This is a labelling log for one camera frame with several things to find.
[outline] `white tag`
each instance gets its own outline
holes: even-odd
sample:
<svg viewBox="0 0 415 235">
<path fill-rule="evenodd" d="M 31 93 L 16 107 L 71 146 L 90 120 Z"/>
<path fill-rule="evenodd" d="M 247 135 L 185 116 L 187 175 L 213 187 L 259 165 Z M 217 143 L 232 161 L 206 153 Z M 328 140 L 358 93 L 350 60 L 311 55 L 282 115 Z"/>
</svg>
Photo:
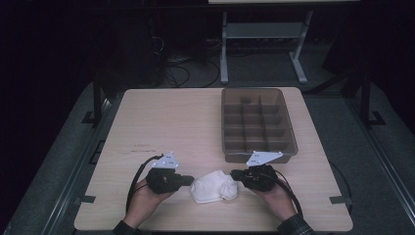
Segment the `white tag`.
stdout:
<svg viewBox="0 0 415 235">
<path fill-rule="evenodd" d="M 178 168 L 179 162 L 174 158 L 173 152 L 164 155 L 157 162 L 153 163 L 153 168 Z"/>
<path fill-rule="evenodd" d="M 283 157 L 283 153 L 281 152 L 273 153 L 254 151 L 250 159 L 247 161 L 247 166 L 264 165 L 281 157 Z"/>
</svg>

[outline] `wire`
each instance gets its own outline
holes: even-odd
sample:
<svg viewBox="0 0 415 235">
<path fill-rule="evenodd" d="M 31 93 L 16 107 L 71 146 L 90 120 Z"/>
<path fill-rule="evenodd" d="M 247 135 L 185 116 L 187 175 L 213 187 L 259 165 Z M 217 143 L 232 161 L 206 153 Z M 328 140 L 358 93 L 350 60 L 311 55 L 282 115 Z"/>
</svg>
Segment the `wire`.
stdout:
<svg viewBox="0 0 415 235">
<path fill-rule="evenodd" d="M 134 193 L 136 192 L 135 185 L 137 184 L 138 178 L 140 178 L 141 173 L 143 172 L 144 168 L 146 167 L 146 164 L 149 163 L 152 160 L 159 160 L 159 159 L 161 159 L 161 157 L 162 157 L 162 155 L 161 156 L 153 156 L 153 157 L 147 159 L 143 164 L 140 165 L 140 168 L 138 168 L 137 172 L 135 173 L 134 179 L 131 182 L 131 186 L 128 190 L 127 202 L 126 202 L 126 205 L 125 205 L 125 212 L 128 212 L 128 208 L 129 208 L 129 205 L 131 203 L 131 198 L 134 195 Z"/>
<path fill-rule="evenodd" d="M 162 40 L 162 38 L 158 37 L 158 36 L 153 36 L 152 38 L 157 39 L 158 41 L 161 42 L 161 46 L 160 46 L 160 49 L 159 49 L 159 52 L 158 52 L 158 53 L 160 53 L 162 51 L 162 49 L 164 49 L 164 40 Z"/>
<path fill-rule="evenodd" d="M 238 40 L 239 47 L 235 46 L 236 43 L 233 45 L 229 44 L 228 46 L 229 52 L 227 55 L 229 57 L 247 57 L 250 55 L 258 54 L 260 51 L 259 44 L 257 42 L 256 43 L 251 43 L 251 42 L 252 42 L 251 39 Z"/>
<path fill-rule="evenodd" d="M 221 49 L 222 41 L 220 39 L 208 40 L 207 43 L 213 44 L 213 46 L 207 48 L 207 54 L 210 55 L 215 51 Z"/>
<path fill-rule="evenodd" d="M 216 74 L 216 77 L 214 78 L 214 80 L 213 80 L 213 81 L 211 81 L 210 83 L 208 83 L 208 84 L 206 84 L 206 85 L 202 86 L 201 88 L 207 88 L 207 87 L 211 86 L 211 85 L 212 85 L 212 84 L 214 84 L 214 83 L 215 83 L 215 82 L 219 79 L 219 77 L 220 77 L 220 68 L 219 68 L 219 66 L 218 66 L 217 64 L 215 64 L 214 62 L 210 61 L 210 60 L 207 60 L 207 62 L 208 62 L 208 63 L 210 63 L 210 64 L 212 64 L 212 65 L 214 65 L 214 66 L 216 67 L 217 74 Z"/>
<path fill-rule="evenodd" d="M 176 68 L 176 69 L 181 69 L 181 70 L 186 71 L 186 73 L 187 73 L 186 79 L 179 84 L 177 82 L 176 77 L 174 76 L 173 71 L 171 70 L 171 68 Z M 186 70 L 185 68 L 183 68 L 183 67 L 170 66 L 170 67 L 166 68 L 166 72 L 164 74 L 164 77 L 167 80 L 167 83 L 171 86 L 171 88 L 179 88 L 180 86 L 182 86 L 184 83 L 186 83 L 190 79 L 190 72 L 188 70 Z"/>
<path fill-rule="evenodd" d="M 260 173 L 259 175 L 261 175 L 261 176 L 264 176 L 264 177 L 267 177 L 267 178 L 270 178 L 270 179 L 274 180 L 274 181 L 275 181 L 275 183 L 277 183 L 277 184 L 278 184 L 278 186 L 280 186 L 281 188 L 283 188 L 283 189 L 286 191 L 286 193 L 290 196 L 290 198 L 293 200 L 294 205 L 296 205 L 296 208 L 297 208 L 297 213 L 298 213 L 301 217 L 303 217 L 303 215 L 302 215 L 302 208 L 301 208 L 300 202 L 299 202 L 299 200 L 297 199 L 296 195 L 294 194 L 293 190 L 291 190 L 291 189 L 290 189 L 287 185 L 285 185 L 285 184 L 284 184 L 284 182 L 282 182 L 282 181 L 281 181 L 280 179 L 278 179 L 278 178 L 274 178 L 274 177 L 269 176 L 268 174 L 265 174 L 265 173 Z"/>
<path fill-rule="evenodd" d="M 291 189 L 291 186 L 290 186 L 290 184 L 288 183 L 288 180 L 286 179 L 286 177 L 284 176 L 284 174 L 282 174 L 280 171 L 278 171 L 278 170 L 276 170 L 276 169 L 274 169 L 274 170 L 275 170 L 275 172 L 279 173 L 279 174 L 283 177 L 284 182 L 287 184 L 288 188 L 289 188 L 291 191 L 293 191 L 293 189 Z"/>
<path fill-rule="evenodd" d="M 144 188 L 145 186 L 147 186 L 147 184 L 145 184 L 145 185 L 141 185 L 140 187 L 138 187 L 138 188 L 134 191 L 134 194 L 135 194 L 138 190 L 140 190 L 140 189 Z"/>
<path fill-rule="evenodd" d="M 190 61 L 192 61 L 192 58 L 187 57 L 187 56 L 167 59 L 167 62 L 169 63 L 170 66 L 180 65 L 180 64 L 187 63 Z"/>
<path fill-rule="evenodd" d="M 339 173 L 340 177 L 342 178 L 343 182 L 346 185 L 346 189 L 347 189 L 347 193 L 348 193 L 348 197 L 351 199 L 351 189 L 350 189 L 350 185 L 348 184 L 345 175 L 342 173 L 342 171 L 332 162 L 329 161 L 329 164 Z M 347 209 L 348 214 L 351 214 L 351 210 L 353 209 L 353 205 L 350 205 Z"/>
</svg>

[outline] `metal rail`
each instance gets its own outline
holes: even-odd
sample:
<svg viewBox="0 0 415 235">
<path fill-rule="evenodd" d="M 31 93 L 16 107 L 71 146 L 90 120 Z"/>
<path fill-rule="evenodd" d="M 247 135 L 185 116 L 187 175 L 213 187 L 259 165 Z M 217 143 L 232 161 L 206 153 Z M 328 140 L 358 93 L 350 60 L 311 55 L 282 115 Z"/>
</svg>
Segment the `metal rail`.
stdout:
<svg viewBox="0 0 415 235">
<path fill-rule="evenodd" d="M 102 119 L 96 128 L 91 127 L 91 132 L 89 133 L 88 141 L 85 142 L 85 146 L 78 159 L 76 160 L 75 165 L 69 175 L 68 181 L 64 185 L 64 188 L 59 195 L 53 210 L 43 227 L 41 234 L 56 234 L 60 221 L 62 220 L 68 206 L 70 203 L 70 198 L 72 197 L 75 189 L 76 182 L 79 174 L 83 170 L 83 166 L 88 164 L 89 157 L 95 151 L 94 143 L 99 139 L 103 128 L 103 125 L 106 124 L 105 120 L 108 117 L 108 110 L 110 109 L 111 104 L 106 100 L 102 106 Z"/>
<path fill-rule="evenodd" d="M 402 203 L 403 209 L 408 214 L 409 219 L 412 221 L 412 224 L 415 226 L 415 201 L 412 198 L 411 194 L 407 190 L 405 184 L 401 180 L 399 174 L 393 167 L 390 158 L 388 157 L 387 153 L 382 148 L 382 145 L 379 143 L 376 135 L 373 131 L 367 128 L 366 124 L 360 118 L 360 112 L 357 108 L 355 102 L 350 99 L 346 99 L 346 103 L 350 110 L 353 112 L 354 117 L 357 119 L 357 123 L 363 130 L 366 138 L 369 140 L 373 150 L 378 157 L 379 162 L 381 163 L 381 168 L 384 171 L 388 181 L 390 182 L 392 189 L 394 190 L 395 194 L 397 195 L 398 199 Z"/>
</svg>

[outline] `hand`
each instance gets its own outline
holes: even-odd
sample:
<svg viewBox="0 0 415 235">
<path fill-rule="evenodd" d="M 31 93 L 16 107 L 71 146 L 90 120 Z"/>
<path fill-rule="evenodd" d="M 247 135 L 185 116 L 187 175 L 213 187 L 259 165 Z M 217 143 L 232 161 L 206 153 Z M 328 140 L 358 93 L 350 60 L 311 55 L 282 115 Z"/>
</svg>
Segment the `hand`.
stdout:
<svg viewBox="0 0 415 235">
<path fill-rule="evenodd" d="M 147 186 L 146 179 L 138 182 L 135 188 L 139 189 L 132 196 L 128 212 L 124 218 L 124 222 L 132 228 L 138 228 L 143 221 L 153 214 L 162 201 L 174 193 L 156 194 Z"/>
<path fill-rule="evenodd" d="M 251 191 L 256 193 L 263 201 L 265 201 L 271 209 L 271 212 L 281 222 L 284 222 L 297 213 L 290 196 L 277 184 L 275 184 L 275 186 L 268 192 L 261 192 L 255 189 L 251 189 Z"/>
</svg>

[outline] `sleeve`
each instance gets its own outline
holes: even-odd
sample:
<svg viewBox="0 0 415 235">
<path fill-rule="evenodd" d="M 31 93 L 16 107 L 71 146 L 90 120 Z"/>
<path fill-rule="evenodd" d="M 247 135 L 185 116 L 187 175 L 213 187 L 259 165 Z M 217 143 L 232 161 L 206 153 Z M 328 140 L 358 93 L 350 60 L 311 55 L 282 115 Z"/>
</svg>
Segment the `sleeve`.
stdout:
<svg viewBox="0 0 415 235">
<path fill-rule="evenodd" d="M 112 235 L 141 235 L 141 231 L 128 226 L 124 221 L 120 221 L 113 229 Z"/>
<path fill-rule="evenodd" d="M 314 230 L 305 222 L 305 220 L 296 214 L 285 220 L 278 226 L 278 232 L 281 235 L 313 235 Z"/>
</svg>

